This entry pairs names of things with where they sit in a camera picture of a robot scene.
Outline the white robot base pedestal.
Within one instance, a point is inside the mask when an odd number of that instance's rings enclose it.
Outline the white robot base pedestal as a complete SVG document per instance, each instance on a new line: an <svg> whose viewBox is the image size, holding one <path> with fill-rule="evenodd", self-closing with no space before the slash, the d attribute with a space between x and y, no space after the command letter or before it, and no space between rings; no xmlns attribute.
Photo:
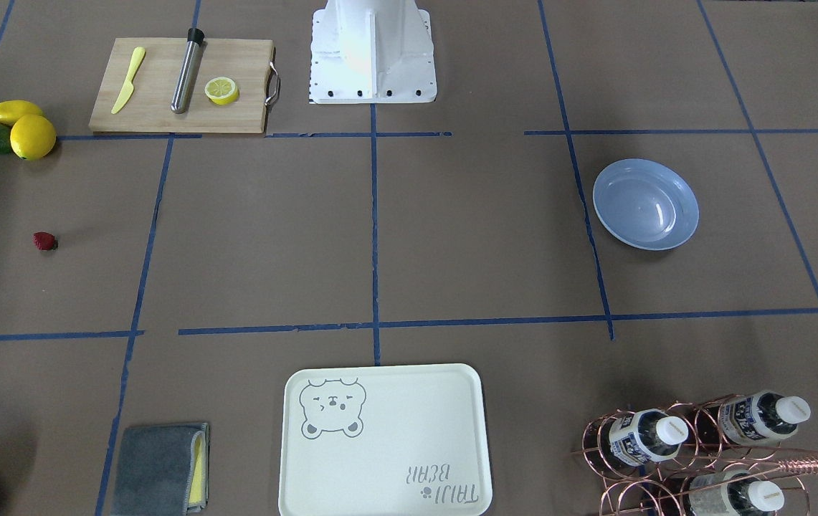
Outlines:
<svg viewBox="0 0 818 516"><path fill-rule="evenodd" d="M328 1L311 29L310 104L436 100L431 17L416 2Z"/></svg>

